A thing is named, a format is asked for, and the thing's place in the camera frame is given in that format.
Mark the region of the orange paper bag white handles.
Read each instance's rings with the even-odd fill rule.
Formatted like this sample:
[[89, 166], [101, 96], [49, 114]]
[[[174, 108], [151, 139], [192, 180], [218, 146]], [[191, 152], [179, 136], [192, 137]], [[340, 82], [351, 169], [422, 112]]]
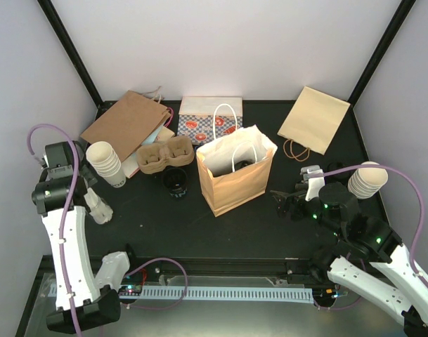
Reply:
[[278, 146], [255, 125], [213, 136], [195, 158], [202, 195], [218, 217], [265, 193]]

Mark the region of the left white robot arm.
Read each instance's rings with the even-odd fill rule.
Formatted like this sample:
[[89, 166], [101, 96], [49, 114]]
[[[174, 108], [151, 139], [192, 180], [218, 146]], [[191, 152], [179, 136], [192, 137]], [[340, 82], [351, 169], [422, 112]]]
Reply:
[[75, 173], [79, 154], [67, 142], [45, 147], [45, 168], [32, 192], [51, 243], [56, 274], [56, 309], [46, 318], [50, 331], [74, 334], [119, 320], [118, 295], [122, 279], [134, 279], [139, 262], [124, 251], [109, 253], [98, 273], [91, 270], [86, 245], [85, 219], [104, 205]]

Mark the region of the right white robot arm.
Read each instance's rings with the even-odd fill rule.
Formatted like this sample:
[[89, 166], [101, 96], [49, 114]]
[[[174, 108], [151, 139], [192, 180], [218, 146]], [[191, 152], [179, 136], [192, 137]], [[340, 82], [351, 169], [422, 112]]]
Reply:
[[340, 183], [307, 190], [271, 191], [278, 214], [311, 219], [331, 231], [336, 242], [309, 261], [309, 277], [345, 286], [391, 315], [407, 336], [428, 336], [428, 288], [410, 261], [408, 247], [388, 223], [361, 212], [358, 200]]

